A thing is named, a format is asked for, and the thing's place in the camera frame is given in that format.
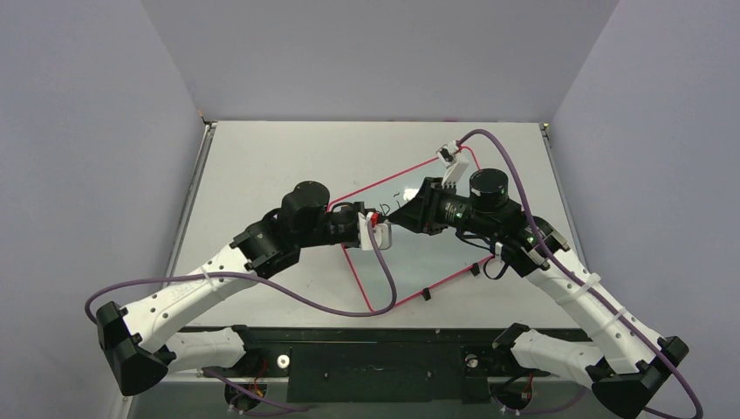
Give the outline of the pink-framed whiteboard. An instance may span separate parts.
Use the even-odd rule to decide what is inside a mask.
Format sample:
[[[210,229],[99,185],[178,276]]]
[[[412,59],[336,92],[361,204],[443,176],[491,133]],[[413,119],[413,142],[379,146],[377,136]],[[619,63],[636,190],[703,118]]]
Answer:
[[[334,208],[345,202],[364,202],[366,207],[388,216],[398,208],[393,195],[401,188],[420,186],[424,178],[441,177],[444,171],[445,167],[437,158],[428,159],[333,198],[329,207]],[[447,280],[469,272],[472,264],[481,265],[492,258],[488,250],[461,242],[453,229],[446,229],[431,237],[414,234],[393,225],[392,239],[392,247],[384,250],[382,255],[394,278],[398,305],[421,296],[423,288],[431,290]],[[367,307],[376,311],[386,306],[391,299],[391,290],[373,251],[344,248],[342,253],[350,277],[359,287]]]

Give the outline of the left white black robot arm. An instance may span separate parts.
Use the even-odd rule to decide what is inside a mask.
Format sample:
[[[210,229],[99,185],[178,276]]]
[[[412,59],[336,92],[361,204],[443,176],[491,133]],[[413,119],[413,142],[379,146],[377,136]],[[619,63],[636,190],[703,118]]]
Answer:
[[[311,301],[272,282],[297,264],[303,249],[343,245],[380,253],[391,243],[390,226],[363,202],[333,210],[319,182],[299,183],[279,207],[225,244],[190,274],[164,278],[166,287],[137,301],[86,302],[99,346],[124,396],[141,394],[175,371],[225,367],[249,375],[260,351],[241,335],[242,326],[187,332],[185,326],[232,295],[266,285],[306,305]]]

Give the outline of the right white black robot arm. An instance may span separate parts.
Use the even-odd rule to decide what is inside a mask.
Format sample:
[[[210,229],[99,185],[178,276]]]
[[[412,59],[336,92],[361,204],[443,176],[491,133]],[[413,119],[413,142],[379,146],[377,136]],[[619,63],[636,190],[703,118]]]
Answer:
[[[527,216],[509,197],[508,176],[486,168],[460,196],[438,178],[392,197],[389,221],[414,233],[452,228],[500,244],[501,259],[548,295],[585,332],[587,343],[556,339],[515,323],[494,340],[492,360],[505,373],[520,367],[554,374],[592,391],[621,418],[635,418],[688,354],[678,337],[664,337],[638,321],[581,264],[565,238],[544,219]]]

